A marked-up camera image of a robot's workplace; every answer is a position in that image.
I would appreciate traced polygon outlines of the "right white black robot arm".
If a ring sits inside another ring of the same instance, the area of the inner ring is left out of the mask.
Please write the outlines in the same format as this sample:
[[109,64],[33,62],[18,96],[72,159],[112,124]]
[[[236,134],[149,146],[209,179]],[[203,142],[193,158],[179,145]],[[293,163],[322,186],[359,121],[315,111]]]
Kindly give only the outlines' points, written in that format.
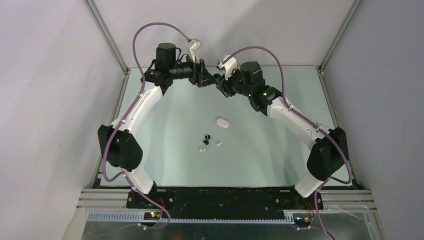
[[245,62],[240,67],[227,61],[219,63],[217,68],[224,74],[217,77],[216,87],[225,97],[235,94],[247,97],[255,111],[282,123],[310,149],[307,170],[290,196],[295,208],[304,209],[310,204],[313,192],[343,165],[349,165],[346,132],[305,116],[281,91],[266,84],[262,68],[256,61]]

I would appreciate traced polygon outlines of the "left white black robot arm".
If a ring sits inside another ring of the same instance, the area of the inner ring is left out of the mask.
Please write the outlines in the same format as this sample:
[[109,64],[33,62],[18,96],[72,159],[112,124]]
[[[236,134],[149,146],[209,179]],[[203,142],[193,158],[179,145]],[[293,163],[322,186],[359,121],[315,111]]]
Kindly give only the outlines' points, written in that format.
[[177,56],[180,48],[173,43],[160,43],[155,59],[142,73],[140,89],[132,102],[112,123],[101,125],[97,131],[103,179],[107,182],[115,180],[107,176],[107,165],[117,168],[117,175],[124,176],[133,190],[141,192],[138,201],[145,208],[156,206],[158,194],[151,190],[155,183],[141,163],[143,150],[136,134],[153,106],[175,80],[188,79],[199,88],[214,84],[214,77],[206,70],[204,60],[196,58],[201,47],[198,39],[190,40],[187,43],[187,57],[181,60]]

